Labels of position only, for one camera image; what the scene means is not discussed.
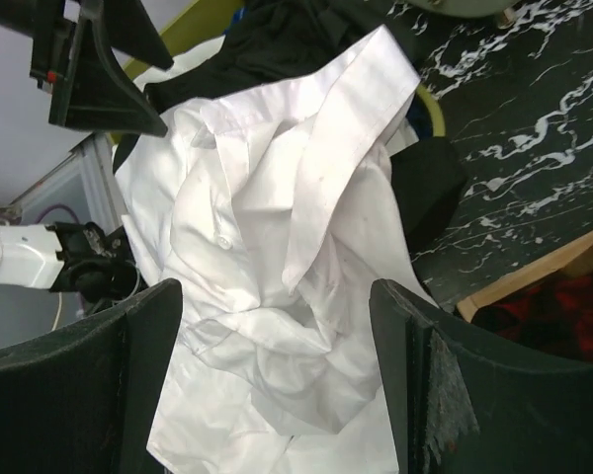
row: red and black fabric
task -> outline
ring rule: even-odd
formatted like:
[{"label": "red and black fabric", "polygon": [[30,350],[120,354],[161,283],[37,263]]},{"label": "red and black fabric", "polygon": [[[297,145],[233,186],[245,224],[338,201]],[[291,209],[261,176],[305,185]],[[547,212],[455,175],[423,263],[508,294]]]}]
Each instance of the red and black fabric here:
[{"label": "red and black fabric", "polygon": [[519,291],[479,309],[472,324],[531,349],[593,362],[593,275]]}]

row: wooden edge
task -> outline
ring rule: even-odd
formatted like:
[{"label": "wooden edge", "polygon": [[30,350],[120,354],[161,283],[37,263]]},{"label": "wooden edge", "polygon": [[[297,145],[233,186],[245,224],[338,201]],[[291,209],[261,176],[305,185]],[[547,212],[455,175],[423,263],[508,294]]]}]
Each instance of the wooden edge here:
[{"label": "wooden edge", "polygon": [[519,289],[530,286],[562,270],[576,261],[580,255],[587,252],[591,247],[593,247],[593,231],[463,299],[457,304],[457,309],[466,321],[471,321],[478,308],[495,303]]},{"label": "wooden edge", "polygon": [[[172,56],[187,52],[203,41],[220,36],[233,18],[243,0],[197,0],[169,23],[160,33]],[[149,66],[131,59],[123,70],[130,79],[145,72]],[[119,143],[121,135],[111,133],[113,143]]]}]

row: marble countertop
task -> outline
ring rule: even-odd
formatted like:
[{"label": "marble countertop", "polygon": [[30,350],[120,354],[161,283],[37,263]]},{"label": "marble countertop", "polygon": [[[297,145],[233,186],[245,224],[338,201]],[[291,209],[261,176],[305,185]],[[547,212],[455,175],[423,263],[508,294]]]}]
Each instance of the marble countertop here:
[{"label": "marble countertop", "polygon": [[521,3],[509,30],[390,13],[432,51],[423,81],[469,173],[450,227],[414,258],[451,310],[593,229],[593,0]]}]

